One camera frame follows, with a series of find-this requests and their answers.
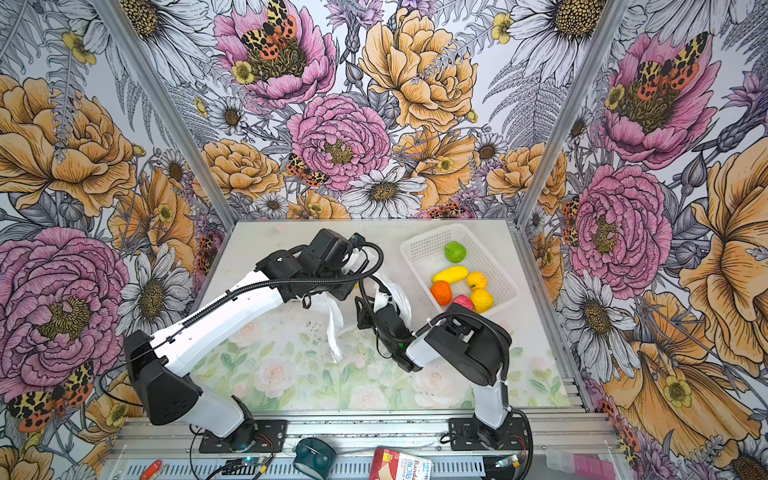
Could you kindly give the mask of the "white plastic bag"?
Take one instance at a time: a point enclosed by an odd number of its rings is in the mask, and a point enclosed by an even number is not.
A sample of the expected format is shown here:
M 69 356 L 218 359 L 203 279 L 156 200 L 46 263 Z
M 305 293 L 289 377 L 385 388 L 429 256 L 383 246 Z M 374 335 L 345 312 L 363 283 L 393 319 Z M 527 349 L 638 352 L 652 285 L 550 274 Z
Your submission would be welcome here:
M 372 291 L 361 293 L 359 286 L 353 288 L 355 296 L 354 308 L 351 313 L 345 313 L 339 302 L 325 292 L 315 296 L 311 300 L 310 311 L 318 316 L 324 315 L 328 322 L 326 326 L 326 338 L 334 363 L 340 363 L 343 359 L 341 337 L 343 334 L 356 330 L 356 297 L 368 297 L 375 311 L 387 304 L 392 304 L 399 310 L 399 316 L 406 327 L 411 331 L 412 310 L 409 300 L 400 285 L 392 281 L 386 274 L 375 275 L 372 280 L 366 280 L 363 286 L 372 285 Z

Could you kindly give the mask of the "orange toy fruit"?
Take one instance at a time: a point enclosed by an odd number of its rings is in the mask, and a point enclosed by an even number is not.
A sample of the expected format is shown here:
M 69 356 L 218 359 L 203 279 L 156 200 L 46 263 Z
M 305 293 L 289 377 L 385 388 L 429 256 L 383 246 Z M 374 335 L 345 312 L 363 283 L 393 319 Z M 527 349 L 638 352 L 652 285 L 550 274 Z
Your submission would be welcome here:
M 440 306 L 447 306 L 453 300 L 453 293 L 448 282 L 439 280 L 432 284 L 430 293 Z

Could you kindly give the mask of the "red toy fruit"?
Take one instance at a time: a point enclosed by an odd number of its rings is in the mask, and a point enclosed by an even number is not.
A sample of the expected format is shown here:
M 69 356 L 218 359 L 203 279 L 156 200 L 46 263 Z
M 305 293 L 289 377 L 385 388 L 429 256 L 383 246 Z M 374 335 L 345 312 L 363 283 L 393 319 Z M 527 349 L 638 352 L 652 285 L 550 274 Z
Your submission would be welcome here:
M 471 300 L 469 297 L 467 297 L 466 295 L 458 295 L 458 296 L 454 297 L 454 298 L 452 299 L 452 302 L 451 302 L 451 304 L 452 304 L 452 305 L 460 305 L 460 306 L 462 306 L 463 308 L 466 308 L 466 309 L 468 309 L 468 310 L 470 310 L 470 311 L 474 311 L 474 310 L 475 310 L 475 305 L 474 305 L 474 303 L 473 303 L 473 302 L 472 302 L 472 300 Z

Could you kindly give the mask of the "yellow toy banana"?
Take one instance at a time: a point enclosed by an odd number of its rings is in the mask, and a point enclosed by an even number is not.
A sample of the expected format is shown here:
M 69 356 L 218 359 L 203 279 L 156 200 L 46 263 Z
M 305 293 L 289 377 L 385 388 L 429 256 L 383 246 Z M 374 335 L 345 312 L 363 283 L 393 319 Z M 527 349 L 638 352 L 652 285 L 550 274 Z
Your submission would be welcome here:
M 445 270 L 435 274 L 431 281 L 433 284 L 438 282 L 445 282 L 447 284 L 455 284 L 457 282 L 465 280 L 469 276 L 469 270 L 461 265 L 449 267 Z

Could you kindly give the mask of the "yellow toy fruit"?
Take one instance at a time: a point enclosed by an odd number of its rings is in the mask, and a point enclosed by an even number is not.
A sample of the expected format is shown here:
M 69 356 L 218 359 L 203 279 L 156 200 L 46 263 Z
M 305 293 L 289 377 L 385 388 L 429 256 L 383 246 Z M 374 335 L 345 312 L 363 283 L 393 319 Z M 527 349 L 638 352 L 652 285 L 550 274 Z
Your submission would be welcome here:
M 475 289 L 470 295 L 470 300 L 474 306 L 474 311 L 482 314 L 493 308 L 495 299 L 486 289 Z

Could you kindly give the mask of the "green toy fruit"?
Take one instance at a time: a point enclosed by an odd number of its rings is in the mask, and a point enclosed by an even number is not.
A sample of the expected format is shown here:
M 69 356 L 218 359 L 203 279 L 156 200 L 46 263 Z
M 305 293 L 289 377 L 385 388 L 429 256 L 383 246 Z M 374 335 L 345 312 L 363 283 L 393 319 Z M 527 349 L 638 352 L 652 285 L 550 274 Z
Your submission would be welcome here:
M 461 263 L 467 256 L 466 247 L 457 241 L 450 241 L 445 244 L 443 252 L 445 258 L 454 264 Z

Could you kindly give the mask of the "yellow toy pepper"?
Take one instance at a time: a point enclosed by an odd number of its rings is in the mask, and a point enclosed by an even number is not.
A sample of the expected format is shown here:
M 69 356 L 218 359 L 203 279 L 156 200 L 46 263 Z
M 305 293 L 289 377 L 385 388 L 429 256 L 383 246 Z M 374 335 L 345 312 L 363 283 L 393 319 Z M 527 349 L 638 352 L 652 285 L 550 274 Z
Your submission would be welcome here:
M 470 273 L 466 277 L 465 282 L 471 292 L 485 291 L 489 284 L 487 276 L 482 272 Z

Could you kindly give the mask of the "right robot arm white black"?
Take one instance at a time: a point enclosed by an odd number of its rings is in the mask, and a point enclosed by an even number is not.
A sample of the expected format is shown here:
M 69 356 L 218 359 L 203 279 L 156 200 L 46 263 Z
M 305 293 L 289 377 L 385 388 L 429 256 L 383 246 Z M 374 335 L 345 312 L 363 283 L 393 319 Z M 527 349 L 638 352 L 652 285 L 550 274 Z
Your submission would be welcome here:
M 476 430 L 469 437 L 487 449 L 500 447 L 512 408 L 508 399 L 511 336 L 500 325 L 456 303 L 421 327 L 409 330 L 398 308 L 387 303 L 375 309 L 370 297 L 355 298 L 357 327 L 370 329 L 404 371 L 418 372 L 444 360 L 473 387 Z

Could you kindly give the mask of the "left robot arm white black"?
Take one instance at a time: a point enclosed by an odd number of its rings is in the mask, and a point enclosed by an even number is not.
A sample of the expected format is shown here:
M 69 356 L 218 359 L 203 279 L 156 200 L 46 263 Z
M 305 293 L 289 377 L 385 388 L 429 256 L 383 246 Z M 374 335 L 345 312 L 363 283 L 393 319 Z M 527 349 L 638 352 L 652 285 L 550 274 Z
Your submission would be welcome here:
M 287 302 L 310 307 L 327 298 L 331 314 L 355 285 L 376 273 L 383 255 L 363 236 L 346 239 L 323 228 L 307 245 L 277 250 L 202 308 L 154 333 L 136 331 L 124 343 L 126 368 L 145 415 L 155 426 L 183 422 L 225 441 L 234 451 L 257 437 L 252 414 L 236 396 L 222 397 L 192 379 L 193 367 L 247 323 Z

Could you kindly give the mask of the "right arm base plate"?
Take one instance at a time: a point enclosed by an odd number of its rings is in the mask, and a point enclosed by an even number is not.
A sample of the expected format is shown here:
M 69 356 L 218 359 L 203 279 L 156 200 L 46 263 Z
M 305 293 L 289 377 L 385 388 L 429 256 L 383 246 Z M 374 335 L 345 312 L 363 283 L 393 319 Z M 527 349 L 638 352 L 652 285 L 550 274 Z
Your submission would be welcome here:
M 448 433 L 441 438 L 452 451 L 526 451 L 533 450 L 530 423 L 521 416 L 508 415 L 499 428 L 492 429 L 472 418 L 450 418 Z

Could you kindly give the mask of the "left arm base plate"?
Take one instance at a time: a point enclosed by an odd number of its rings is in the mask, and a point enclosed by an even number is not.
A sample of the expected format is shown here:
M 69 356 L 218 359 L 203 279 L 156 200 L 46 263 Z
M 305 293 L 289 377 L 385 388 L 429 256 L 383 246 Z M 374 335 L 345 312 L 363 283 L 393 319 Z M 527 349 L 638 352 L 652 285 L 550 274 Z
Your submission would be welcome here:
M 198 451 L 201 454 L 279 453 L 287 437 L 286 420 L 246 420 L 233 433 L 217 437 L 203 433 Z

